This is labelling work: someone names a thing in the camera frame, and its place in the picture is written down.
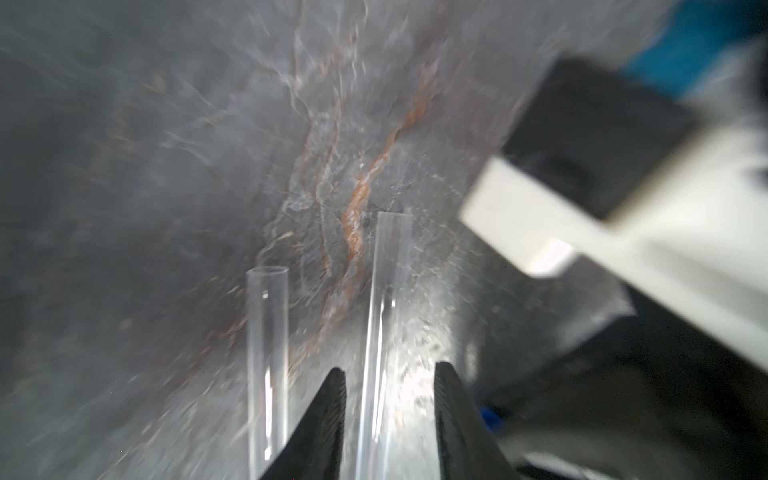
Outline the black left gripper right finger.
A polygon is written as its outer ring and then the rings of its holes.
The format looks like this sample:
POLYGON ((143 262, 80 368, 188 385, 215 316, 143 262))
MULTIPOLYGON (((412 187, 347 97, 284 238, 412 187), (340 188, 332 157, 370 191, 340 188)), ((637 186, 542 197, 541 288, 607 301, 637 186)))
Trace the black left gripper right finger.
POLYGON ((456 370, 438 362, 434 408, 441 479, 518 479, 456 370))

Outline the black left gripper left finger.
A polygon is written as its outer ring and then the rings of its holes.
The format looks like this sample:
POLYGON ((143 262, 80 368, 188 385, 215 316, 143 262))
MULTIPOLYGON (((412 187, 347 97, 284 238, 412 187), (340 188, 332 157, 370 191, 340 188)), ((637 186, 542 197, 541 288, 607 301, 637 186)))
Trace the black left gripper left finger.
POLYGON ((261 479, 337 480, 343 458, 346 401, 345 372, 334 367, 261 479))

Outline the test tube with blue stopper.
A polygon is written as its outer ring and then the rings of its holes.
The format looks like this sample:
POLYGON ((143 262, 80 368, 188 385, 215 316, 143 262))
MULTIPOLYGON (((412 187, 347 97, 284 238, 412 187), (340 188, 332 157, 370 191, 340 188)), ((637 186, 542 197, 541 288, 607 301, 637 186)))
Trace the test tube with blue stopper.
POLYGON ((354 477, 385 479, 396 398, 398 314, 410 268, 413 218, 377 214, 354 477))

